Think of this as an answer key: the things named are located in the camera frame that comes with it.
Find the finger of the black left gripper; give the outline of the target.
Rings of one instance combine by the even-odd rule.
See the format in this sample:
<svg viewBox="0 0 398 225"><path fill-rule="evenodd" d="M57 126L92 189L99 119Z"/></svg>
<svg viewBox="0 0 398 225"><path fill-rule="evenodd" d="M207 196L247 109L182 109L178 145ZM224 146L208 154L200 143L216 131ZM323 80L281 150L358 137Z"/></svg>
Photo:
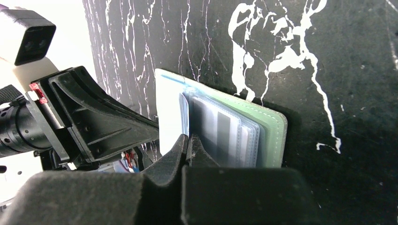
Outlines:
<svg viewBox="0 0 398 225"><path fill-rule="evenodd" d="M38 86L63 126L67 147L88 163L159 138L154 121L109 96L83 66L43 77Z"/></svg>

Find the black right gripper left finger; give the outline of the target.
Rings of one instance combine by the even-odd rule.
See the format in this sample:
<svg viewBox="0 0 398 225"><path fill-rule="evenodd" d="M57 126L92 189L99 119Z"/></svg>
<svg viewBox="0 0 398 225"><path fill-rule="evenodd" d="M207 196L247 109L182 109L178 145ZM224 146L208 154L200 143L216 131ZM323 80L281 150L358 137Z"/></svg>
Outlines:
<svg viewBox="0 0 398 225"><path fill-rule="evenodd" d="M41 172L18 191L3 225L180 225L189 139L140 173Z"/></svg>

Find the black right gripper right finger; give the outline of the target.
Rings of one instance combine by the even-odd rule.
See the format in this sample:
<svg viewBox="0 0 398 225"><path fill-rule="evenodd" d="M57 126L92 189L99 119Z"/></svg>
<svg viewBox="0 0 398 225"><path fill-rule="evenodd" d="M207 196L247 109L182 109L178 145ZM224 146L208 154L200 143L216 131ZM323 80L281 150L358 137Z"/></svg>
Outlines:
<svg viewBox="0 0 398 225"><path fill-rule="evenodd" d="M318 225L303 175L289 168L182 167L184 225Z"/></svg>

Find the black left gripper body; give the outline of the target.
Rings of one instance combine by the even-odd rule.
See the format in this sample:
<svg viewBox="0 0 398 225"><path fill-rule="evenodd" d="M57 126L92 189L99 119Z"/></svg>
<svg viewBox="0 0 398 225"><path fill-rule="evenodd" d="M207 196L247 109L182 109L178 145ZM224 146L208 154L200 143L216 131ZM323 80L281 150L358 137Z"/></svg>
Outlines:
<svg viewBox="0 0 398 225"><path fill-rule="evenodd" d="M53 127L44 105L27 100L13 85L0 89L0 102L8 104L0 110L1 158L33 151L44 170L70 169L70 164L81 169L81 151L66 130L71 121Z"/></svg>

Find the white black stripe card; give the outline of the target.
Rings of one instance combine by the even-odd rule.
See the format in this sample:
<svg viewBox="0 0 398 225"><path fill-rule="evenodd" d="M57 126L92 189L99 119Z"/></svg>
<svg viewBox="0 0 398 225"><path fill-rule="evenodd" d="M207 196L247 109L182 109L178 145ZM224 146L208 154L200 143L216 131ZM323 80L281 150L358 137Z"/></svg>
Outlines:
<svg viewBox="0 0 398 225"><path fill-rule="evenodd" d="M190 106L191 130L200 137L207 153L221 166L238 167L237 137L241 119L208 97L193 96Z"/></svg>

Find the mint green card holder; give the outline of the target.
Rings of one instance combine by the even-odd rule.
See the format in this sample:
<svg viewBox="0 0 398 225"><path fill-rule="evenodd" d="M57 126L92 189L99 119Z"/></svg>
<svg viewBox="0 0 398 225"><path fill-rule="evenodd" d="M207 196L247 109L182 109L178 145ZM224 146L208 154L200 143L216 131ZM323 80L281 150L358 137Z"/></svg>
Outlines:
<svg viewBox="0 0 398 225"><path fill-rule="evenodd" d="M155 70L160 153L181 135L198 135L221 166L279 168L287 119L277 111L239 99L164 69Z"/></svg>

